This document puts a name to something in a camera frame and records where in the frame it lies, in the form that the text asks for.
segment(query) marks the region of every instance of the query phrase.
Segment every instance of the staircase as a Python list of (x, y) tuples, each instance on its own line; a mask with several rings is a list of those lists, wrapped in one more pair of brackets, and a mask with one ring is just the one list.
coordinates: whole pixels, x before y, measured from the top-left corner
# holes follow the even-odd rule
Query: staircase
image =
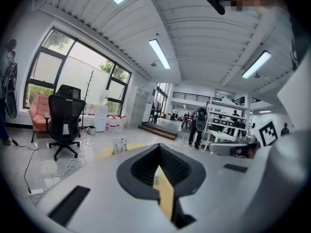
[(177, 137), (177, 132), (167, 130), (154, 123), (147, 122), (147, 123), (143, 123), (142, 125), (139, 125), (138, 127), (142, 130), (148, 131), (150, 133), (162, 136), (170, 140), (175, 140)]

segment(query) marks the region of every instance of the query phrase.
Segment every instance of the white table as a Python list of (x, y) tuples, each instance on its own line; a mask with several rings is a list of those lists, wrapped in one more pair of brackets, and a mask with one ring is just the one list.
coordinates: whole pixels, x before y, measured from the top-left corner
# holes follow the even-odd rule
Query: white table
[(218, 142), (218, 139), (232, 141), (232, 142), (235, 142), (237, 140), (235, 137), (233, 137), (231, 135), (228, 135), (225, 133), (219, 133), (219, 132), (214, 131), (214, 130), (207, 130), (207, 133), (208, 133), (208, 137), (207, 137), (207, 142), (205, 144), (204, 150), (206, 150), (207, 147), (209, 146), (209, 144), (211, 143), (209, 140), (211, 134), (215, 137), (214, 142)]

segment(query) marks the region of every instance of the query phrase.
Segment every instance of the white cabinet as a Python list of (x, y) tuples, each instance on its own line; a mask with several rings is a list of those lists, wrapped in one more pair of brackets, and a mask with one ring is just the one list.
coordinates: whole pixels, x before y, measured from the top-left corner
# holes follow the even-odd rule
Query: white cabinet
[(104, 132), (106, 128), (108, 107), (106, 105), (96, 105), (94, 115), (94, 127), (96, 132)]
[(149, 93), (139, 87), (132, 87), (125, 115), (127, 127), (137, 128), (142, 123)]

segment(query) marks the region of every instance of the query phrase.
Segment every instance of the shoe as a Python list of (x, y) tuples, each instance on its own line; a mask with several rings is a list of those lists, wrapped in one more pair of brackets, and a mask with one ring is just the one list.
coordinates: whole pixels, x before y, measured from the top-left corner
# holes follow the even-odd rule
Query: shoe
[(10, 146), (11, 141), (9, 139), (7, 139), (6, 141), (2, 141), (2, 144), (6, 145), (6, 146)]

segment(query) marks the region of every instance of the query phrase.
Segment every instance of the chair armrest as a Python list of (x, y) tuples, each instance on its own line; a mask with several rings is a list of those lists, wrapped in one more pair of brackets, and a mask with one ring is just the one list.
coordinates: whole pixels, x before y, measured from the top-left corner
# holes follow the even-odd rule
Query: chair armrest
[(30, 114), (31, 119), (33, 119), (37, 115), (37, 106), (35, 104), (32, 104), (30, 106), (29, 114)]
[(50, 114), (49, 114), (49, 112), (46, 112), (46, 113), (44, 114), (44, 118), (45, 118), (45, 127), (47, 128), (47, 132), (50, 133), (50, 132), (49, 132), (49, 119), (50, 119)]

